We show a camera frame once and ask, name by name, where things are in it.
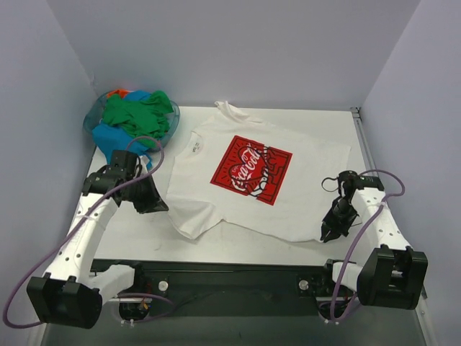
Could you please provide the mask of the white t-shirt with red print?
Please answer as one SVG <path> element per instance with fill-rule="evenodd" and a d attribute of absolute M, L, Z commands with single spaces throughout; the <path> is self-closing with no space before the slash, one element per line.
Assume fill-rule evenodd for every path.
<path fill-rule="evenodd" d="M 348 145 L 287 130 L 218 102 L 175 157 L 166 199 L 196 239 L 220 222 L 290 242 L 318 241 L 331 199 L 322 180 L 346 169 Z"/>

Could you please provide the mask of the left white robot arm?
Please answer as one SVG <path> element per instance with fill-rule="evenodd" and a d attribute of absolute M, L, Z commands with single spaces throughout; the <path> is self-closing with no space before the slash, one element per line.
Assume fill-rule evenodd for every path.
<path fill-rule="evenodd" d="M 27 284 L 27 295 L 42 323 L 90 329 L 110 299 L 123 292 L 136 297 L 145 290 L 138 265 L 116 262 L 90 275 L 104 231 L 123 202 L 131 203 L 139 214 L 169 209 L 141 158 L 116 150 L 109 164 L 85 179 L 66 240 L 44 274 Z"/>

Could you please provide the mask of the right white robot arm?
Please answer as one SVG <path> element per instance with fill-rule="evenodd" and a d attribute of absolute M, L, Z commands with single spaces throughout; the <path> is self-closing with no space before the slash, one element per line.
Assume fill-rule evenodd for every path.
<path fill-rule="evenodd" d="M 332 294 L 330 317 L 343 287 L 363 306 L 414 310 L 424 285 L 428 259 L 405 239 L 388 207 L 390 198 L 401 197 L 406 189 L 387 193 L 376 169 L 357 173 L 346 170 L 335 177 L 338 197 L 322 220 L 323 243 L 347 236 L 355 219 L 361 228 L 343 260 L 321 273 L 322 291 Z"/>

